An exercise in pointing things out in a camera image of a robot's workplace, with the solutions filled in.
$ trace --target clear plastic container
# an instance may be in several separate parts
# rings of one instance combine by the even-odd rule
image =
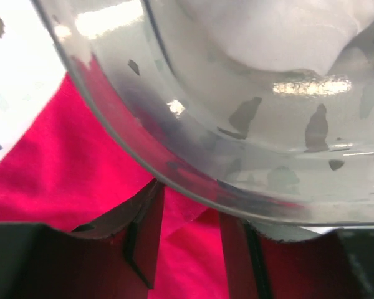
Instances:
[[[256,221],[374,224],[374,21],[334,59],[325,34],[304,63],[286,50],[302,67],[266,70],[193,0],[34,2],[88,105],[164,183]]]

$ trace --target transparent plastic bowl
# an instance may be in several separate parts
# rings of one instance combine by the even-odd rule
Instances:
[[[374,23],[318,76],[239,64],[179,1],[34,4],[87,104],[164,183],[255,221],[374,224]]]

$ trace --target red fabric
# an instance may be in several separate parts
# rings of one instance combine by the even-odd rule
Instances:
[[[41,221],[71,230],[151,179],[107,135],[66,77],[0,164],[0,221]],[[166,188],[151,299],[228,297],[217,213],[205,210]]]

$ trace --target red cloth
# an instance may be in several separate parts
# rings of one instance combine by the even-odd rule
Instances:
[[[71,230],[151,179],[107,135],[66,77],[0,164],[0,221]],[[217,213],[168,187],[150,298],[228,298]]]

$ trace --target white tissue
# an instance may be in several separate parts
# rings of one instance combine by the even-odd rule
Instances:
[[[374,0],[179,0],[230,58],[255,69],[325,75],[374,21]]]

